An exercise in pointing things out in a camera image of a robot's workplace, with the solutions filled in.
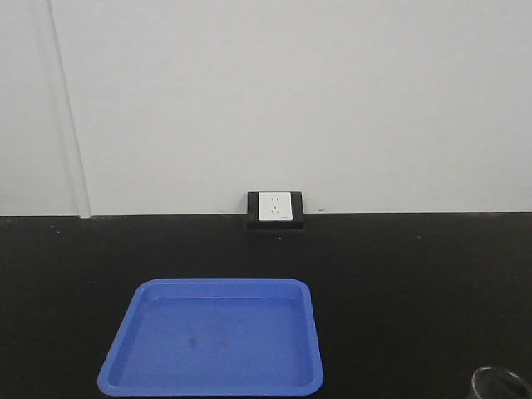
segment white wall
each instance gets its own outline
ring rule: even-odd
[[[0,2],[0,215],[88,216],[46,0]]]
[[[52,8],[94,214],[244,212],[285,189],[307,212],[532,210],[532,2]],[[15,111],[12,130],[41,125]]]
[[[35,7],[0,2],[0,214],[77,214]]]

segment electrical outlet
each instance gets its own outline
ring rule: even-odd
[[[291,222],[292,195],[285,192],[259,192],[259,221],[260,222]]]
[[[303,230],[300,191],[249,191],[248,230]]]

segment white outlet faceplate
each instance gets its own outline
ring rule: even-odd
[[[290,192],[259,192],[260,222],[291,222],[292,195]]]

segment blue plastic tray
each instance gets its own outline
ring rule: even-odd
[[[136,291],[98,387],[112,396],[302,396],[322,384],[297,280],[152,280]]]

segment tray rim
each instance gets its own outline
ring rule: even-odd
[[[177,390],[176,388],[139,388],[139,387],[117,387],[109,383],[109,374],[121,348],[123,338],[127,334],[131,321],[135,316],[135,311],[139,305],[142,293],[155,285],[183,285],[183,284],[283,284],[293,285],[300,289],[303,296],[303,308],[305,320],[307,322],[306,335],[310,346],[311,364],[313,369],[312,380],[303,386],[298,387],[194,387]],[[307,284],[292,278],[175,278],[175,279],[153,279],[143,283],[135,293],[126,310],[126,314],[121,322],[118,332],[111,344],[111,348],[106,355],[100,373],[97,378],[97,385],[101,392],[114,397],[159,397],[159,396],[306,396],[314,393],[323,383],[322,360],[318,346],[318,334],[313,316],[313,305],[310,290]]]

